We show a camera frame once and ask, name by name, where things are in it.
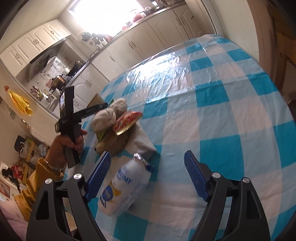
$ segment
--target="window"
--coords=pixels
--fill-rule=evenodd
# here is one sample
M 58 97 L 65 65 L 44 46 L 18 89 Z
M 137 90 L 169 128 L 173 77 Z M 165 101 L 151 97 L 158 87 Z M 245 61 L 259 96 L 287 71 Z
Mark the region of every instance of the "window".
M 137 0 L 79 0 L 69 12 L 85 31 L 115 36 L 135 9 L 144 10 Z

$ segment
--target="plastic tablecloth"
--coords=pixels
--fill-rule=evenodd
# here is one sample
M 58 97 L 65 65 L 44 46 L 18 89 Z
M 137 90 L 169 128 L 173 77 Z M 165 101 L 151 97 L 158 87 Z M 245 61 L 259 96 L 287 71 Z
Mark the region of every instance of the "plastic tablecloth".
M 107 240 L 190 239 L 206 203 L 184 166 L 187 150 L 228 179 L 251 179 L 272 240 L 288 223 L 296 209 L 295 123 L 269 76 L 236 44 L 218 35 L 189 40 L 123 73 L 101 96 L 106 102 L 126 98 L 129 109 L 142 111 L 140 123 L 157 148 L 148 187 L 129 210 L 109 217 L 98 209 L 98 198 L 89 203 Z M 67 178 L 89 173 L 99 159 L 92 118 L 83 121 L 89 131 L 84 154 Z M 227 198 L 216 238 L 230 204 Z

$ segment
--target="white bottle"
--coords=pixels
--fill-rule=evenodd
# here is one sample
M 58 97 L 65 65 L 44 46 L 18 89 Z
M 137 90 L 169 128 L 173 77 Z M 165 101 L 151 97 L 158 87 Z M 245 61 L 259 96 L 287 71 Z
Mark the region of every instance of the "white bottle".
M 147 187 L 154 167 L 140 154 L 119 169 L 98 201 L 102 213 L 119 216 L 125 212 Z

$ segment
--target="human hand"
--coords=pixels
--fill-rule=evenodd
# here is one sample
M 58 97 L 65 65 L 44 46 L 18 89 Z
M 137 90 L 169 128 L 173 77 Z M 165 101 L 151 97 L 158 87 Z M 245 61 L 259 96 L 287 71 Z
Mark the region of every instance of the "human hand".
M 84 146 L 83 136 L 86 134 L 87 131 L 81 130 L 80 137 L 76 139 L 76 144 L 74 144 L 70 137 L 66 135 L 56 136 L 45 159 L 50 165 L 59 169 L 63 168 L 67 163 L 64 153 L 64 146 L 75 148 L 75 150 L 81 154 L 83 152 Z

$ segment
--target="yellow sleeve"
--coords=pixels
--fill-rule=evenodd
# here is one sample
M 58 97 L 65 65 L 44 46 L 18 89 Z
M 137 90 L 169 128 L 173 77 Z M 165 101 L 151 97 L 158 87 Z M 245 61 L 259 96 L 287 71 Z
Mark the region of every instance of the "yellow sleeve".
M 36 170 L 27 179 L 27 190 L 23 190 L 20 195 L 15 196 L 15 201 L 26 221 L 29 221 L 38 192 L 48 178 L 61 181 L 63 174 L 51 169 L 46 165 L 43 158 L 39 158 Z

